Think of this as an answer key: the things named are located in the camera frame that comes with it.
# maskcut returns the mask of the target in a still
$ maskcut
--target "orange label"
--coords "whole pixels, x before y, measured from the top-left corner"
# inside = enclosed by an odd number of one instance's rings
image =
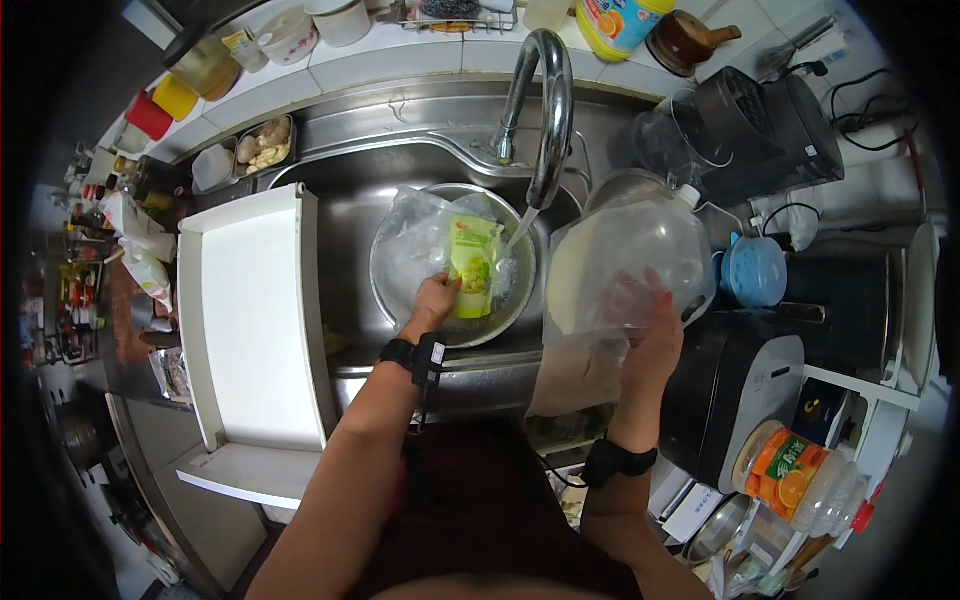
[[[747,479],[747,494],[762,498],[770,510],[789,522],[828,454],[823,446],[781,429],[756,458]]]

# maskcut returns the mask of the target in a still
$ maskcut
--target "faucet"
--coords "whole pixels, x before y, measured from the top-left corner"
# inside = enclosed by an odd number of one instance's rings
[[[527,204],[537,210],[546,210],[560,188],[560,176],[564,173],[573,133],[573,72],[566,46],[557,34],[538,29],[524,40],[510,83],[507,106],[500,120],[502,129],[493,140],[493,149],[502,162],[513,161],[516,124],[526,99],[527,86],[541,59],[544,73],[543,138],[534,177],[527,190]]]

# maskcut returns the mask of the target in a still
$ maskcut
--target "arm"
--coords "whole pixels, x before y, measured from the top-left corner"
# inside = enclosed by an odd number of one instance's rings
[[[412,344],[439,329],[460,280],[427,279],[397,337]],[[400,469],[400,450],[420,400],[410,372],[377,363],[326,445],[300,508],[250,586],[248,598],[339,598],[373,554]]]
[[[623,363],[623,396],[607,438],[635,454],[657,447],[663,390],[684,345],[672,300],[669,293],[660,298],[649,335],[631,348]],[[640,477],[616,473],[603,488],[590,490],[581,521],[584,537],[633,569],[648,600],[712,598],[707,587],[670,556],[650,529],[650,477],[650,471]]]

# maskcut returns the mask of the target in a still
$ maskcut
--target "stainless steel sink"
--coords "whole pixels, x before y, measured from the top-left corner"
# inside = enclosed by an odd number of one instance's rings
[[[438,140],[398,140],[362,147],[290,167],[272,186],[302,181],[320,199],[320,286],[324,323],[347,338],[349,348],[329,358],[331,374],[365,373],[394,329],[378,308],[369,281],[370,247],[396,188],[437,183],[473,183],[500,195],[519,213],[526,209],[526,177],[504,177],[458,156]],[[580,216],[577,200],[561,188],[556,200],[534,224],[538,264],[550,233]],[[454,371],[539,360],[543,276],[519,319],[496,339],[446,356]]]
[[[542,104],[534,85],[516,129],[516,155],[512,161],[498,158],[491,140],[498,133],[508,83],[488,75],[461,75],[325,94],[317,105],[294,113],[299,163],[198,202],[200,209],[209,208],[293,181],[302,181],[320,198],[321,308],[324,323],[349,343],[327,360],[341,414],[394,335],[373,298],[368,262],[373,236],[397,186],[471,183],[524,212],[540,150]],[[575,101],[560,190],[533,230],[540,274],[531,299],[496,339],[447,354],[440,389],[428,398],[430,420],[493,412],[522,415],[529,406],[542,356],[542,265],[550,233],[580,216],[591,182],[610,172],[608,140],[652,106],[586,89],[575,90]]]

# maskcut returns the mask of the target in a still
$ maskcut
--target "white bottle cap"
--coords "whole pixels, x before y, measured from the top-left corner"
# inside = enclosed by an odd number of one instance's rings
[[[679,190],[674,192],[674,198],[679,198],[690,205],[690,210],[693,210],[697,207],[697,203],[700,202],[700,192],[697,191],[697,188],[692,185],[684,184],[680,187]]]

